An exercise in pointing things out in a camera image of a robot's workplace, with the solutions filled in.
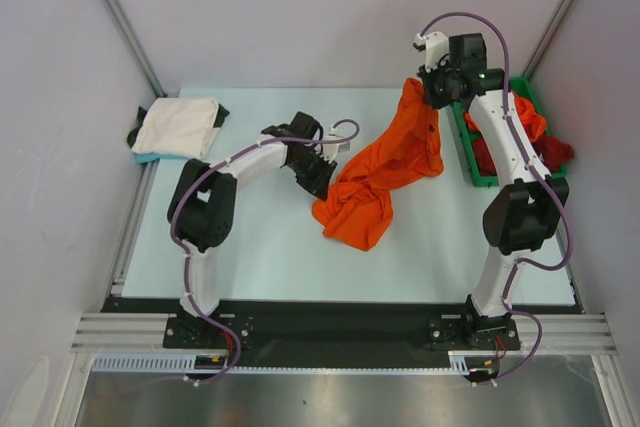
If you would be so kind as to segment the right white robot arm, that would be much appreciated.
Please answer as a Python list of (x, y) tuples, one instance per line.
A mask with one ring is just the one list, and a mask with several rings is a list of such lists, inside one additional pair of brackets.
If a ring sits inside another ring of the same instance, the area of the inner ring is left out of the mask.
[(497, 172), (500, 191), (483, 214), (489, 252), (461, 319), (463, 340), (484, 348), (510, 330), (511, 288), (521, 267), (543, 266), (532, 255), (563, 220), (569, 186), (553, 177), (535, 152), (506, 71), (487, 65), (481, 34), (419, 33), (414, 47), (425, 56), (418, 76), (426, 103), (436, 109), (454, 103), (465, 107)]

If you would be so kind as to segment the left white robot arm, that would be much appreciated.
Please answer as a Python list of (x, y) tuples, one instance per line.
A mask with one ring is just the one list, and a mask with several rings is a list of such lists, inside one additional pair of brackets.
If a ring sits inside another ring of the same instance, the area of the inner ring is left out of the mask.
[(167, 218), (171, 240), (184, 253), (180, 305), (191, 315), (185, 332), (197, 345), (210, 346), (221, 334), (220, 321), (211, 316), (220, 303), (217, 257), (234, 224), (238, 193), (287, 167), (303, 190), (326, 199), (336, 157), (352, 140), (337, 133), (343, 123), (325, 130), (314, 117), (298, 112), (290, 123), (266, 127), (254, 143), (216, 164), (191, 159), (184, 165)]

